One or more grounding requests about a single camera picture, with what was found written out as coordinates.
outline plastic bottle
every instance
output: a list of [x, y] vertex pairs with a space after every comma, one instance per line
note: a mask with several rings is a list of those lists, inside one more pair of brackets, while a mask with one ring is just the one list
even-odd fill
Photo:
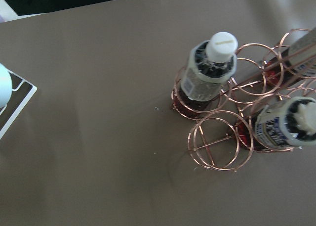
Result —
[[[282, 58], [287, 57], [288, 55], [292, 55], [293, 53], [297, 52], [300, 49], [303, 49], [304, 47], [307, 47], [308, 45], [311, 44], [316, 44], [316, 27], [314, 29], [312, 29], [309, 33], [307, 33], [305, 36], [303, 36], [302, 38], [300, 38], [299, 40], [297, 40], [293, 45], [291, 45], [291, 47], [289, 47], [288, 49], [286, 49], [285, 51], [282, 52]], [[297, 64], [302, 62], [303, 60], [307, 59], [308, 57], [312, 56], [312, 55], [316, 55], [316, 46], [302, 52], [299, 53], [295, 56], [293, 56], [292, 58], [288, 59], [287, 61], [285, 61], [285, 65], [287, 67], [292, 66], [293, 64]], [[277, 62], [277, 58], [273, 58], [272, 60], [270, 60], [266, 67], [268, 67], [269, 65], [273, 64]], [[313, 58], [311, 60], [308, 60], [306, 62], [304, 62], [301, 65], [298, 65], [297, 67], [292, 68], [292, 71], [294, 73], [298, 73], [300, 72], [302, 69], [305, 69], [308, 65], [312, 66], [307, 69], [306, 71], [304, 71], [302, 73], [302, 76], [306, 76], [306, 77], [314, 77], [316, 76], [316, 58]], [[269, 71], [266, 72], [267, 77], [271, 77], [277, 73], [279, 73], [281, 71], [280, 66], [277, 66]], [[281, 83], [284, 84], [286, 83], [288, 80], [290, 80], [293, 77], [293, 74], [288, 72], [288, 71], [284, 71], [284, 77], [283, 77], [283, 81]], [[276, 85], [279, 82], [280, 79], [280, 75], [277, 75], [273, 78], [271, 78], [269, 80], [269, 82], [271, 84]], [[293, 85], [294, 83], [298, 82], [302, 80], [302, 78], [298, 78], [296, 79], [294, 82], [290, 83], [289, 86]]]
[[[311, 97], [279, 101], [255, 114], [251, 122], [258, 140], [270, 149], [316, 146], [316, 100]], [[239, 135], [247, 143], [245, 133], [241, 127]], [[254, 149], [265, 149], [264, 145], [255, 141]]]
[[[219, 32], [191, 50], [178, 90], [178, 95], [187, 106], [203, 111], [218, 95], [222, 85], [236, 71], [237, 46], [237, 39], [232, 34]], [[175, 100], [174, 104], [190, 118], [198, 115], [186, 110], [179, 100]]]

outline bottle label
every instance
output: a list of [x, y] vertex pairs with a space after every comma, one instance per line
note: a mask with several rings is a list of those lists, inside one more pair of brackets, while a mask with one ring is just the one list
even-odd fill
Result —
[[[308, 34], [300, 38], [297, 42], [295, 42], [288, 50], [288, 54], [291, 55], [308, 45], [316, 43], [316, 28], [311, 30]], [[302, 62], [304, 59], [316, 54], [316, 46], [309, 48], [308, 50], [295, 55], [290, 58], [289, 61], [291, 64], [297, 64]], [[297, 72], [300, 72], [302, 69], [310, 67], [306, 71], [303, 72], [304, 76], [313, 77], [316, 75], [316, 58], [306, 61], [305, 63], [294, 68]]]
[[274, 118], [264, 123], [256, 123], [255, 133], [258, 139], [268, 147], [274, 149], [290, 147], [287, 137], [279, 127], [279, 118]]
[[221, 83], [209, 83], [198, 78], [191, 68], [188, 69], [181, 88], [188, 98], [196, 101], [209, 101], [218, 94], [221, 89]]

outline table surface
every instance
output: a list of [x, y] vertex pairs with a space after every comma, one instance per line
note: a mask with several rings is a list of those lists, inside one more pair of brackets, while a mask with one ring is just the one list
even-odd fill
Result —
[[1, 226], [315, 225], [314, 148], [206, 170], [170, 110], [191, 48], [219, 31], [273, 45], [315, 26], [314, 2], [115, 0], [0, 24], [0, 62], [38, 87], [0, 141]]

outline copper wire rack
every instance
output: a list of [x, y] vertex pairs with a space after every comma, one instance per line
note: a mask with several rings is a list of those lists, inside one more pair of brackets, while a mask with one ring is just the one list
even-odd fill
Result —
[[[251, 118], [266, 105], [286, 98], [316, 97], [316, 77], [303, 75], [312, 64], [307, 65], [298, 73], [292, 71], [292, 68], [316, 58], [316, 55], [314, 54], [300, 63], [287, 65], [288, 59], [315, 47], [316, 43], [282, 57], [282, 52], [290, 47], [286, 43], [291, 36], [304, 35], [309, 31], [309, 29], [293, 29], [286, 33], [274, 47], [259, 43], [244, 44], [239, 47], [236, 51], [236, 75], [222, 86], [219, 94], [203, 111], [189, 107], [181, 99], [179, 87], [185, 67], [178, 71], [171, 92], [173, 109], [194, 121], [194, 126], [187, 139], [187, 152], [197, 164], [207, 169], [236, 171], [250, 159], [253, 152], [274, 153], [294, 150], [294, 147], [278, 149], [266, 146], [254, 134]], [[263, 50], [260, 51], [261, 59], [254, 60], [254, 58], [244, 55], [258, 48]], [[242, 66], [248, 67], [247, 71], [251, 75], [243, 78], [245, 75], [238, 73], [238, 69]], [[271, 73], [270, 71], [277, 66], [280, 71]], [[284, 82], [286, 72], [292, 75], [289, 80]], [[241, 81], [236, 78], [238, 74], [242, 77]]]

